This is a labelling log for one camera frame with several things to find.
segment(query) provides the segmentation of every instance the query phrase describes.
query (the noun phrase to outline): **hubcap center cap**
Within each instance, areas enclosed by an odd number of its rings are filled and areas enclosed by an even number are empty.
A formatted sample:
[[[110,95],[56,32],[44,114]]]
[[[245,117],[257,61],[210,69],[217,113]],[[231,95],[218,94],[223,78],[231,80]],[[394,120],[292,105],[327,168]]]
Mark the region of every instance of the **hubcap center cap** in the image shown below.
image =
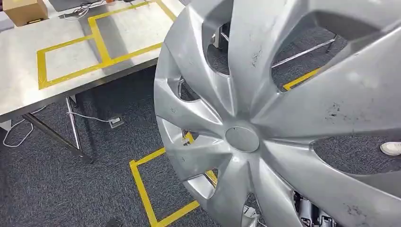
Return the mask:
[[[248,128],[236,126],[226,131],[227,142],[242,152],[253,152],[259,147],[259,138]]]

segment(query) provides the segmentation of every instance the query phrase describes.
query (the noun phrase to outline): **stainless steel tabletop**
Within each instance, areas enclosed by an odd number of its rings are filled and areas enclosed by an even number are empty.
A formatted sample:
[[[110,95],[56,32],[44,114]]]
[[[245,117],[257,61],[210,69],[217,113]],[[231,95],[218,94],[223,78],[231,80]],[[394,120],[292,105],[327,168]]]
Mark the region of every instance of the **stainless steel tabletop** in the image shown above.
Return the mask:
[[[115,1],[78,20],[1,32],[0,122],[155,65],[183,8],[179,0]]]

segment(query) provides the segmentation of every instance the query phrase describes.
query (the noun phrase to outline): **power outlet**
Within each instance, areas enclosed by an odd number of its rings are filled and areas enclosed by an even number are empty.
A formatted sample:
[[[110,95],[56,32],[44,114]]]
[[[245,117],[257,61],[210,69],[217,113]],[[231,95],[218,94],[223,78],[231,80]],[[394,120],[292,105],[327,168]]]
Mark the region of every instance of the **power outlet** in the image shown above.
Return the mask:
[[[120,115],[109,118],[109,125],[112,129],[117,128],[122,124],[124,124],[124,121],[122,120],[122,117]]]

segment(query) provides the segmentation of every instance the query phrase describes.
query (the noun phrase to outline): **silver hubcap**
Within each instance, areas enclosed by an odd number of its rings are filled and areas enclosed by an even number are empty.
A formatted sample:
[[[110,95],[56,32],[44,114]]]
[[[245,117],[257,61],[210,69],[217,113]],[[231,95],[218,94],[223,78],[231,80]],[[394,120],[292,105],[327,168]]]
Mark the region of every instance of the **silver hubcap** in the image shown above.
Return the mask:
[[[327,136],[401,129],[400,11],[398,0],[194,0],[180,14],[160,53],[155,111],[178,177],[213,218],[243,226],[253,193],[269,227],[301,227],[296,190],[346,227],[400,225],[401,172],[350,175],[311,148]],[[224,75],[205,56],[228,21]],[[317,76],[281,93],[270,76],[274,56],[310,25],[349,44]],[[201,99],[178,97],[181,76]],[[182,146],[181,129],[199,137]],[[216,187],[202,175],[212,169]]]

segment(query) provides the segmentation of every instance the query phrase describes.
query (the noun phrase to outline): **hubcap spoke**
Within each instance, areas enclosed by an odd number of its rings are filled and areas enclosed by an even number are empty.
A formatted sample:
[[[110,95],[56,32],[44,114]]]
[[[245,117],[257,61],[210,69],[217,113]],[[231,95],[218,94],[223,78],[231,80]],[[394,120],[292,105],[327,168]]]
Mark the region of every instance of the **hubcap spoke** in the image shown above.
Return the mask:
[[[233,156],[219,169],[218,183],[206,209],[222,226],[240,227],[245,201],[249,194],[249,167],[246,161]]]
[[[322,138],[401,128],[397,29],[311,80],[284,93],[253,122],[275,138]]]
[[[252,163],[252,182],[267,226],[302,227],[294,208],[294,191],[263,160]]]
[[[306,14],[306,9],[299,0],[259,1],[258,4],[234,1],[228,65],[238,97],[238,109],[243,114],[252,115],[266,104],[266,100],[269,102],[277,97],[271,64],[283,39]]]
[[[308,147],[265,144],[276,161],[277,172],[344,226],[398,225],[400,198],[333,169]]]
[[[172,145],[166,148],[170,162],[182,181],[218,168],[231,157],[226,142],[205,136],[199,136],[189,146]]]
[[[155,110],[157,116],[191,131],[222,134],[219,116],[202,100],[185,102],[171,90],[168,80],[155,79]]]
[[[227,2],[229,1],[194,2],[183,10],[169,31],[179,38],[168,35],[165,39],[165,45],[185,81],[223,118],[233,115],[235,111],[232,82],[227,75],[214,71],[205,56],[213,33],[231,15]]]

